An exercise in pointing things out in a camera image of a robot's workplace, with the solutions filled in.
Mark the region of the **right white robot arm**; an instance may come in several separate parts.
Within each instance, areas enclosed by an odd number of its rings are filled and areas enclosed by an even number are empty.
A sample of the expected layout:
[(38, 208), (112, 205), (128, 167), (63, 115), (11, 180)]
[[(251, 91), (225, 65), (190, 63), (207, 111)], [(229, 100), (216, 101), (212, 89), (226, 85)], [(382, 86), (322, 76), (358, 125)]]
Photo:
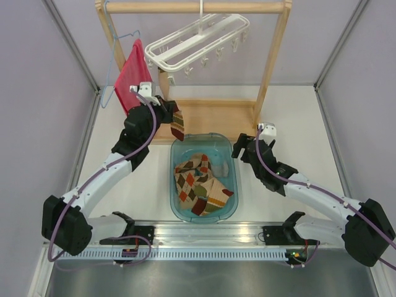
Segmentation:
[(360, 264), (372, 267), (388, 247), (395, 247), (395, 231), (381, 204), (365, 202), (333, 192), (311, 183), (297, 169), (277, 161), (272, 148), (258, 137), (241, 133), (233, 146), (232, 157), (251, 166), (255, 177), (271, 192), (295, 199), (325, 215), (325, 219), (294, 212), (284, 221), (285, 241), (296, 244), (302, 239), (329, 243), (344, 248)]

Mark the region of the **cream striped sock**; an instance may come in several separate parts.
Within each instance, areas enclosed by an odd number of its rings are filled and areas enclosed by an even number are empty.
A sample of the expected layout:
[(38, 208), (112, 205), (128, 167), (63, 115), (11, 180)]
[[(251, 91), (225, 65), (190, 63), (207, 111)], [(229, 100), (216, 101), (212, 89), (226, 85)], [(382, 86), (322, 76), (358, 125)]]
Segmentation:
[(178, 140), (184, 140), (184, 119), (182, 111), (179, 109), (174, 100), (170, 100), (170, 83), (168, 81), (168, 73), (162, 68), (158, 67), (158, 82), (159, 87), (165, 101), (170, 102), (171, 122), (170, 129), (173, 136)]
[(192, 207), (193, 214), (206, 216), (224, 208), (234, 192), (227, 189), (217, 178), (211, 178), (194, 188), (197, 202)]

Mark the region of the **argyle patterned sock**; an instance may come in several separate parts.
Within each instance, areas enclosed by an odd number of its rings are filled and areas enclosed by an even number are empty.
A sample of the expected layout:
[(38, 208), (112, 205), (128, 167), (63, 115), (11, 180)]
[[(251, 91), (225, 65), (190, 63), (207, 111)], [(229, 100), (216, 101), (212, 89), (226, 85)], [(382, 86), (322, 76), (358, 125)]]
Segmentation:
[(188, 170), (196, 170), (201, 176), (200, 180), (202, 183), (205, 183), (214, 177), (210, 159), (203, 153), (193, 154), (190, 159), (176, 165), (174, 168), (174, 175)]

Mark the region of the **white clip sock hanger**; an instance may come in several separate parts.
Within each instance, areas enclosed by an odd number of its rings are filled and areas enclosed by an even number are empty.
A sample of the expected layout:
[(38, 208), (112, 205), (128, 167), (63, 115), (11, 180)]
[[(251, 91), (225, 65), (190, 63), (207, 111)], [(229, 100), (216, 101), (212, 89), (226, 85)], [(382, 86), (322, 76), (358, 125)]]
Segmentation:
[(204, 14), (204, 2), (200, 2), (199, 19), (153, 43), (144, 49), (148, 67), (157, 66), (166, 72), (170, 85), (175, 84), (174, 74), (182, 71), (189, 78), (192, 64), (202, 68), (209, 63), (208, 54), (217, 60), (223, 56), (224, 46), (230, 44), (237, 52), (238, 45), (245, 42), (250, 21), (240, 14)]

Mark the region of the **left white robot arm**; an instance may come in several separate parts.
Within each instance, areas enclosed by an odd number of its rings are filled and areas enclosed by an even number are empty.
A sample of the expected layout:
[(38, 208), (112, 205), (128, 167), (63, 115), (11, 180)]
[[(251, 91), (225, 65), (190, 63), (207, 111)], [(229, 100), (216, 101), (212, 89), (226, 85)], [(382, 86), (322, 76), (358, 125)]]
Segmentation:
[(149, 144), (162, 124), (173, 124), (179, 113), (175, 101), (157, 97), (158, 104), (147, 99), (128, 111), (124, 129), (101, 167), (74, 189), (61, 197), (49, 196), (43, 204), (41, 234), (49, 240), (48, 259), (57, 246), (72, 256), (93, 243), (101, 245), (132, 244), (135, 221), (122, 212), (92, 218), (99, 201), (130, 175), (149, 154)]

